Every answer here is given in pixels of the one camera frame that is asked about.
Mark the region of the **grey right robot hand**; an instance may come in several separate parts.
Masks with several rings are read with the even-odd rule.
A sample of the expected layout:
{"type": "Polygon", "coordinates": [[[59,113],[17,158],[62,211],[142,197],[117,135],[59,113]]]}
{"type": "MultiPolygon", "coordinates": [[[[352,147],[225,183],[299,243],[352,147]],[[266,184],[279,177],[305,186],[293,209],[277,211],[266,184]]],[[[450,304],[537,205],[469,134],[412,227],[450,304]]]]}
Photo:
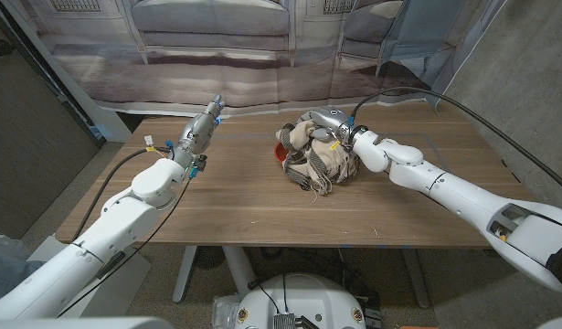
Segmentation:
{"type": "Polygon", "coordinates": [[[308,114],[316,126],[311,136],[322,142],[335,139],[342,144],[353,145],[356,139],[367,131],[366,126],[355,124],[351,116],[335,107],[323,106],[309,111],[308,114]]]}

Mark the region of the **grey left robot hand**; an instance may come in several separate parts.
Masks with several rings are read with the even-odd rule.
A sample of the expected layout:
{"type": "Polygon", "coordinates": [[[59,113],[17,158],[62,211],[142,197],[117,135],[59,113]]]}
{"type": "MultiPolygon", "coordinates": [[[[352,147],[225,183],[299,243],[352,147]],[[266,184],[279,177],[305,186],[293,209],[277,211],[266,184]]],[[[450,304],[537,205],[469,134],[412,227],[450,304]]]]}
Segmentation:
{"type": "Polygon", "coordinates": [[[184,169],[188,169],[208,148],[213,132],[221,122],[219,115],[224,106],[221,95],[216,94],[207,108],[186,124],[177,145],[169,154],[184,169]]]}

